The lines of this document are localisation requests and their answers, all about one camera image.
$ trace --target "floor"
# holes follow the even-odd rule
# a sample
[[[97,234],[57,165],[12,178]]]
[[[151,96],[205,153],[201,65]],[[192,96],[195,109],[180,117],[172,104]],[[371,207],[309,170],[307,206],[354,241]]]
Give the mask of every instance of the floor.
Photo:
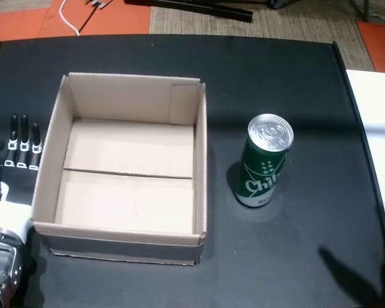
[[[14,31],[23,32],[24,34],[25,27],[32,27],[34,29],[31,29],[29,33],[30,37],[72,35],[73,33],[69,28],[61,25],[57,12],[60,3],[61,0],[0,0],[0,13],[13,12],[13,14],[16,14],[20,10],[38,9],[35,12],[39,16],[35,20],[39,20],[43,15],[42,18],[46,20],[44,26],[36,30],[34,25],[28,25],[26,19],[23,21],[23,25],[19,25],[18,29]],[[113,6],[115,10],[120,8],[123,12],[127,12],[127,15],[120,18],[117,14],[116,19],[103,19],[103,14],[107,15],[104,12],[107,10],[111,12]],[[281,10],[270,10],[259,4],[234,4],[234,6],[253,10],[253,22],[248,24],[199,13],[152,8],[148,11],[149,20],[144,21],[149,24],[149,29],[146,29],[145,33],[237,35],[311,42],[335,41],[341,50],[347,68],[365,71],[374,70],[356,24],[360,16],[358,16],[348,0],[302,0]],[[114,0],[110,6],[105,8],[105,11],[100,11],[98,16],[101,18],[99,18],[98,23],[93,21],[94,17],[92,18],[83,34],[142,33],[143,29],[141,31],[134,26],[134,24],[139,23],[139,20],[131,20],[131,17],[138,13],[134,14],[129,8],[132,8],[132,10],[143,9],[138,9],[138,6],[124,4],[122,0]],[[83,1],[69,0],[65,11],[67,9],[74,10],[75,14],[72,22],[76,21],[76,24],[82,24],[90,13],[90,8],[84,6]],[[372,0],[372,10],[385,15],[385,0]],[[108,31],[98,33],[96,30],[100,23],[104,27],[109,24]],[[22,33],[15,37],[4,37],[2,39],[19,39],[21,35]]]

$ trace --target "can lid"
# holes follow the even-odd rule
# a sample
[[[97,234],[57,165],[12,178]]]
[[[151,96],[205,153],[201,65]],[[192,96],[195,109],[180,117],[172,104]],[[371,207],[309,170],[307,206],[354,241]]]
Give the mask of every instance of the can lid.
[[[280,152],[288,149],[294,140],[291,125],[275,114],[260,114],[248,124],[248,135],[260,149]]]

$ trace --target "green can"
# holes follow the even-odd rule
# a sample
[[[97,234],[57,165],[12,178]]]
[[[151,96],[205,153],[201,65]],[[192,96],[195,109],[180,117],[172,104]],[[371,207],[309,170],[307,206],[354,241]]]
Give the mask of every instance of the green can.
[[[275,114],[260,114],[248,124],[235,195],[247,207],[270,201],[294,140],[291,125]]]

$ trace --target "black tabletop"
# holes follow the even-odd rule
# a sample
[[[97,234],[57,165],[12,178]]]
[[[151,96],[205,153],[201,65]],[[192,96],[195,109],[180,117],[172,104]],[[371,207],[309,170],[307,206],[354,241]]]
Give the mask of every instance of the black tabletop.
[[[25,307],[356,307],[385,304],[385,218],[342,65],[331,44],[237,37],[127,35],[3,42],[0,139],[27,113],[46,129],[68,72],[201,78],[209,124],[209,239],[197,266],[51,255]],[[231,191],[249,120],[287,119],[295,141],[273,200]]]

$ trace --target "open cardboard box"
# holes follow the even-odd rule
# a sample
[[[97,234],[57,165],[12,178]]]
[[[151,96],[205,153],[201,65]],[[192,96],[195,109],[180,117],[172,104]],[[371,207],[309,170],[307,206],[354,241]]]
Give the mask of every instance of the open cardboard box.
[[[33,197],[55,254],[195,264],[207,236],[205,86],[194,78],[62,78]]]

